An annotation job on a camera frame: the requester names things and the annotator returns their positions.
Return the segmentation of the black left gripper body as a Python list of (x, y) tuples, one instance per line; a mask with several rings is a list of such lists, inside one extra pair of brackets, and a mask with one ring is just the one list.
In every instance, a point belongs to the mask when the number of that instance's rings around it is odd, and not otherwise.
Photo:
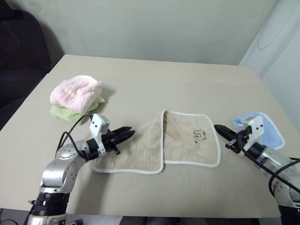
[(114, 151), (116, 155), (120, 154), (120, 150), (117, 147), (117, 145), (120, 144), (119, 131), (108, 130), (107, 133), (105, 135), (102, 135), (101, 137), (102, 143), (107, 153)]

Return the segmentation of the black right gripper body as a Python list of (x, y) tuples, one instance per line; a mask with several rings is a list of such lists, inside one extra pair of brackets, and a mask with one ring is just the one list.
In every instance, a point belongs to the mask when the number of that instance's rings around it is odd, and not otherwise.
[(241, 152), (241, 148), (240, 148), (240, 145), (238, 142), (239, 137), (241, 136), (240, 141), (242, 142), (243, 138), (245, 136), (246, 137), (248, 136), (248, 129), (245, 128), (236, 133), (233, 130), (228, 128), (226, 132), (227, 132), (227, 138), (228, 138), (229, 142), (227, 142), (225, 144), (225, 147), (227, 149), (230, 149), (234, 153), (239, 154)]

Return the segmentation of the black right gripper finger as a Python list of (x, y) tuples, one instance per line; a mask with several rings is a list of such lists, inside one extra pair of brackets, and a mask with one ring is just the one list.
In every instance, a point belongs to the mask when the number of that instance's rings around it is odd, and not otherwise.
[(218, 130), (217, 133), (228, 141), (232, 140), (232, 134), (227, 130)]
[(227, 130), (228, 132), (230, 132), (232, 134), (232, 136), (235, 136), (235, 132), (232, 131), (231, 129), (229, 129), (228, 127), (224, 126), (224, 125), (219, 125), (219, 124), (215, 124), (214, 125), (214, 128), (216, 131), (218, 130)]

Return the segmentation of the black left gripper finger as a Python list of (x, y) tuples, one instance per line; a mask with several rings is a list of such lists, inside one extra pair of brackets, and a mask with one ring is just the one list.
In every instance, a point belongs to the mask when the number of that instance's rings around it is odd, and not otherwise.
[(120, 127), (116, 130), (114, 130), (114, 134), (115, 135), (121, 135), (121, 134), (124, 134), (128, 131), (130, 131), (132, 128), (131, 127), (128, 127), (128, 126), (124, 126), (124, 127)]
[(116, 143), (120, 144), (126, 140), (128, 140), (130, 137), (132, 137), (134, 135), (135, 131), (127, 131), (124, 132), (120, 135), (118, 135), (118, 137), (116, 138)]

